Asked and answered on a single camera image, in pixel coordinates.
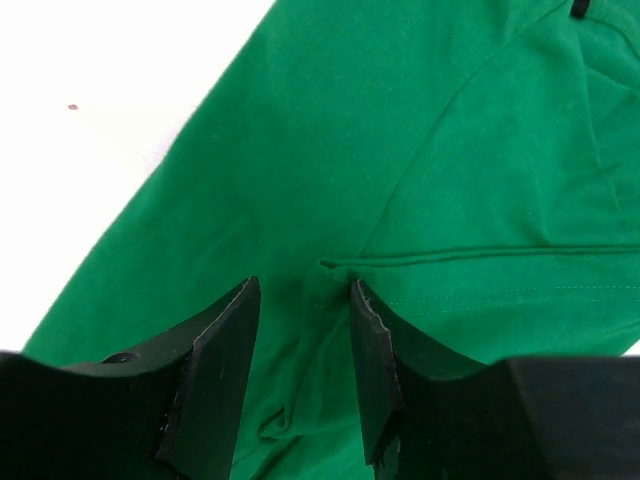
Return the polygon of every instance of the green t-shirt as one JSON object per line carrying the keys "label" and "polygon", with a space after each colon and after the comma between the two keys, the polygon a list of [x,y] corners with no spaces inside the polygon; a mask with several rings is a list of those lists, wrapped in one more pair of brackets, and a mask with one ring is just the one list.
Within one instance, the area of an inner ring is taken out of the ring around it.
{"label": "green t-shirt", "polygon": [[640,337],[640,3],[571,7],[277,1],[25,353],[100,361],[259,276],[234,480],[372,478],[356,277],[482,362],[623,353]]}

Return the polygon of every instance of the white background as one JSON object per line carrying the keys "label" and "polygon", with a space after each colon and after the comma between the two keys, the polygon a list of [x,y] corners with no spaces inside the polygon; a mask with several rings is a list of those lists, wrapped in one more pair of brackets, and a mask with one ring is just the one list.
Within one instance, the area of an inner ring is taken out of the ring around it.
{"label": "white background", "polygon": [[0,349],[22,348],[270,4],[3,2]]}

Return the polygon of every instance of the green fabric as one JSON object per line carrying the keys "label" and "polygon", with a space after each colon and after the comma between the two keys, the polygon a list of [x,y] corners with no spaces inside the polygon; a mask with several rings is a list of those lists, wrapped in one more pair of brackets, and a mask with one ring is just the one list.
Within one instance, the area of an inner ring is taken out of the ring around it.
{"label": "green fabric", "polygon": [[279,0],[25,353],[99,361],[258,275],[234,480],[370,479],[347,285],[482,362],[640,337],[640,4]]}

